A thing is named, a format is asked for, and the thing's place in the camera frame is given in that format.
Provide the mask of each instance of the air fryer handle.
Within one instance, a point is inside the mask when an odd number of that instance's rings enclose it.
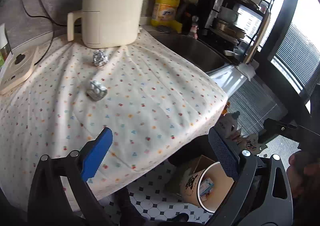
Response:
[[[75,21],[78,18],[82,17],[82,10],[73,11],[68,14],[68,22],[67,22],[67,29],[68,29],[68,41],[72,41],[74,39],[75,34]]]

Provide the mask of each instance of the silver screw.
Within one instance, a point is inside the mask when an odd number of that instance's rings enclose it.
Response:
[[[280,156],[277,155],[277,154],[272,155],[272,157],[273,157],[275,160],[280,160]]]
[[[79,155],[79,151],[78,150],[73,150],[73,151],[71,151],[71,153],[70,153],[70,156],[71,157],[77,157]]]
[[[251,155],[251,153],[248,150],[243,150],[242,155],[244,155],[245,157],[249,157]]]
[[[41,159],[41,161],[46,161],[48,159],[48,156],[47,155],[43,155],[40,159]]]

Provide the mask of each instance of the white cloth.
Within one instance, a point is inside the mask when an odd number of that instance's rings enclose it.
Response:
[[[101,199],[207,134],[227,102],[204,72],[144,30],[130,45],[106,49],[103,67],[92,65],[93,51],[80,36],[55,38],[29,79],[0,96],[0,180],[11,204],[27,209],[41,155],[65,157],[108,126],[113,144],[88,180]],[[100,101],[86,95],[90,80],[108,88]],[[62,183],[78,209],[67,178]]]

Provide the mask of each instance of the crumpled foil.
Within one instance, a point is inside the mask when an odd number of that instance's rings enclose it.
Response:
[[[108,62],[109,58],[103,50],[97,49],[93,52],[93,64],[95,66],[103,66]]]

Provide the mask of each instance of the blue gripper pad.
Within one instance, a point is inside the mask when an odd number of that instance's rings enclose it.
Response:
[[[96,138],[95,144],[83,161],[83,169],[81,173],[83,181],[86,182],[89,178],[95,176],[102,160],[112,144],[112,139],[112,131],[109,128],[105,128]]]
[[[234,157],[233,153],[229,150],[228,146],[220,138],[214,127],[210,128],[208,134],[209,143],[220,162],[224,172],[228,177],[231,177],[234,181],[238,178],[238,161]]]

